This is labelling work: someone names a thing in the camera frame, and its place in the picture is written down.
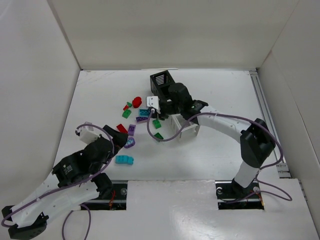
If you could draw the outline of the red 2x4 lego brick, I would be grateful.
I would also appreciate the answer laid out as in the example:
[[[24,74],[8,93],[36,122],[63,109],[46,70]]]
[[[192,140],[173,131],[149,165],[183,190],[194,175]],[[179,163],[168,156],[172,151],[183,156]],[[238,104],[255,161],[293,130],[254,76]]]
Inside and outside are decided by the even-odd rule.
[[[124,134],[127,134],[127,133],[128,133],[127,129],[126,129],[122,124],[118,124],[118,125],[116,126],[116,128],[117,128],[117,130],[118,130],[119,132],[121,132],[121,133],[124,133]]]

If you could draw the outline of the teal 2x4 lego brick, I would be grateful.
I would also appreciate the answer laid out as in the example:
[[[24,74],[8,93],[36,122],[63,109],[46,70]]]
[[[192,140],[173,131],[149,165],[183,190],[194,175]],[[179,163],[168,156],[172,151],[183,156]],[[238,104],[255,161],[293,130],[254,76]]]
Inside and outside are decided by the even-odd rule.
[[[140,108],[138,113],[140,117],[148,117],[150,115],[150,110],[149,109],[142,109]]]

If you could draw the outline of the light blue small lego brick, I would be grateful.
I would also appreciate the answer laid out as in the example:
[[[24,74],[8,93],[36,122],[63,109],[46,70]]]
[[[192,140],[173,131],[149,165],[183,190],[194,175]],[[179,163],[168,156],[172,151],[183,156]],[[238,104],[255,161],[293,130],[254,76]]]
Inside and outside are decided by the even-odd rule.
[[[128,157],[127,157],[127,164],[128,164],[128,165],[133,165],[133,164],[134,164],[134,158],[131,157],[131,156],[128,156]]]

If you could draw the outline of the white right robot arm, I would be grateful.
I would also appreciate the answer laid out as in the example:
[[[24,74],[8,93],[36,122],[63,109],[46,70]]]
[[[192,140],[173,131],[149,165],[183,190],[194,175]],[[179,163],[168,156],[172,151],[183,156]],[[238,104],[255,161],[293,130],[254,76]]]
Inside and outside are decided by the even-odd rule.
[[[152,83],[150,88],[158,97],[160,118],[180,114],[185,120],[217,130],[240,144],[242,163],[231,188],[237,197],[247,195],[260,167],[276,146],[266,123],[260,118],[250,122],[225,117],[208,103],[193,99],[182,83]]]

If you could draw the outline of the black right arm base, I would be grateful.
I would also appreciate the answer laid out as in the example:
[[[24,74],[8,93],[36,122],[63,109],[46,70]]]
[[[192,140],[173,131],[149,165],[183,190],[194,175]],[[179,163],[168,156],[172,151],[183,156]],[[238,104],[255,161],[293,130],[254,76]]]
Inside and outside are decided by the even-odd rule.
[[[233,184],[231,180],[216,181],[216,197],[219,210],[264,210],[260,186],[253,181],[247,188]]]

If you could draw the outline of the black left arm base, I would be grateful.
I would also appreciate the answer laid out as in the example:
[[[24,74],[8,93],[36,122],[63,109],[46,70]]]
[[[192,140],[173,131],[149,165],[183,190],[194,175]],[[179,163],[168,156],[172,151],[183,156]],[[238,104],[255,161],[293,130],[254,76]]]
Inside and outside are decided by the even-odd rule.
[[[124,211],[127,209],[128,182],[114,181],[113,188],[107,196],[99,196],[84,202],[92,211]]]

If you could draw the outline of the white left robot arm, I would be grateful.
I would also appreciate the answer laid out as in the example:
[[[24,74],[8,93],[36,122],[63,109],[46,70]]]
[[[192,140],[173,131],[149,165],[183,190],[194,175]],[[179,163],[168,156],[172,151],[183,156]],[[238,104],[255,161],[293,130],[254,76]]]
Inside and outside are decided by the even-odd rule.
[[[86,146],[62,158],[21,203],[2,209],[1,225],[12,240],[31,240],[60,214],[113,191],[104,170],[126,145],[128,134],[86,122],[77,127],[76,135]]]

